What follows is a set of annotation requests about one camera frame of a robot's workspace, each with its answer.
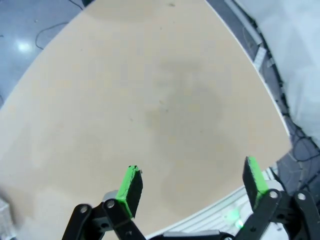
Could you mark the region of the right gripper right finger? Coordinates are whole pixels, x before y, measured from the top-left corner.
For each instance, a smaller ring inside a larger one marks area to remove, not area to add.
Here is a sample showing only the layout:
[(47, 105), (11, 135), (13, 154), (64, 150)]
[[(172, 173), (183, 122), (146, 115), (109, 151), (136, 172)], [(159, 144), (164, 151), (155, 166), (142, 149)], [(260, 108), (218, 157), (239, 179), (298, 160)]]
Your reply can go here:
[(252, 214), (235, 235), (236, 240), (259, 240), (270, 223), (282, 224), (290, 240), (320, 238), (320, 214), (308, 191), (290, 195), (284, 190), (269, 188), (252, 156), (245, 158), (242, 180)]

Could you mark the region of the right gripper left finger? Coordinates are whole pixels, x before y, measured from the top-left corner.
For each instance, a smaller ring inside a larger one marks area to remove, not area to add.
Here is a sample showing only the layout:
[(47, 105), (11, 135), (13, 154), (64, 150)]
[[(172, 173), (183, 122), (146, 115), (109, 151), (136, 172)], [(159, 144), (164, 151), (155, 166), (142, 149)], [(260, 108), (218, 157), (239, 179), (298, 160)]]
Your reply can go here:
[(118, 190), (108, 192), (96, 207), (81, 203), (71, 214), (63, 240), (101, 240), (113, 231), (119, 240), (144, 240), (133, 222), (143, 190), (142, 172), (130, 165)]

